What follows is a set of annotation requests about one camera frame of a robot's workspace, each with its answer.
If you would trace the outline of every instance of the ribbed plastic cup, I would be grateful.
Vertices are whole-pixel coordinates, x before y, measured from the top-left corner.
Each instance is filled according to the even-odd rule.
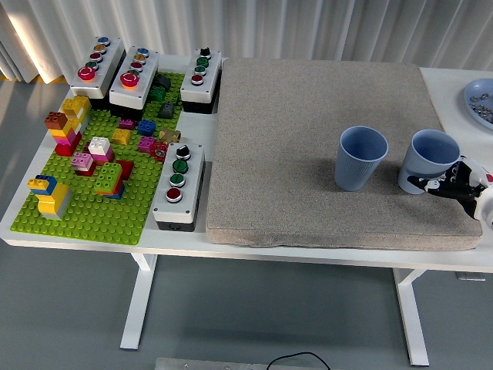
[[[445,173],[461,156],[461,148],[449,135],[437,129],[423,129],[414,134],[399,172],[398,183],[409,194],[424,191],[407,178],[416,176],[436,179]]]
[[[363,187],[388,153],[385,137],[370,127],[353,126],[340,136],[335,182],[342,190]]]

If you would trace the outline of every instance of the table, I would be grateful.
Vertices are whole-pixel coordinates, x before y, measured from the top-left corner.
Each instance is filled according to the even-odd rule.
[[[162,55],[159,70],[184,73],[188,61],[186,57]],[[487,170],[493,172],[493,159],[486,150],[493,148],[493,132],[476,123],[468,115],[461,98],[463,88],[470,81],[493,78],[493,72],[450,69],[421,69],[421,72],[445,131],[458,141],[465,156],[475,158]],[[426,270],[493,272],[493,231],[483,224],[484,236],[475,249],[453,252],[377,251],[350,248],[252,248],[211,244],[205,233],[205,215],[210,168],[214,159],[216,122],[216,114],[182,113],[177,127],[182,132],[182,143],[200,142],[205,148],[206,174],[195,232],[161,231],[152,213],[147,217],[142,236],[136,246],[44,237],[10,231],[18,210],[29,194],[29,189],[25,185],[27,180],[39,174],[54,148],[55,141],[47,133],[0,222],[0,237],[13,246],[131,254],[139,265],[139,272],[120,345],[125,349],[137,349],[139,346],[154,267],[159,255],[390,267],[394,272],[411,364],[429,365],[412,282]]]

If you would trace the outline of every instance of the plate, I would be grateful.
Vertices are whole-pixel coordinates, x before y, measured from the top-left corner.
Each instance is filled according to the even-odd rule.
[[[464,102],[472,118],[493,130],[493,79],[476,79],[470,82],[464,89]]]

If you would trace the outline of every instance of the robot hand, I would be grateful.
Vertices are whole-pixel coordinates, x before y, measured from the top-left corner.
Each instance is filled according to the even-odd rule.
[[[438,179],[409,176],[407,181],[437,197],[456,199],[465,212],[493,228],[493,175],[464,156]]]

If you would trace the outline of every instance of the table leg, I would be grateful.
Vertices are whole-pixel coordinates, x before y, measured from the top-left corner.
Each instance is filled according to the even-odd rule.
[[[156,254],[132,253],[132,257],[139,265],[139,273],[123,329],[121,349],[139,348],[140,334],[146,317],[147,301],[153,285],[154,267],[157,261]]]
[[[407,352],[411,365],[429,366],[428,353],[424,345],[423,331],[414,297],[412,282],[426,270],[394,268],[394,280],[401,306],[401,317],[406,334]]]

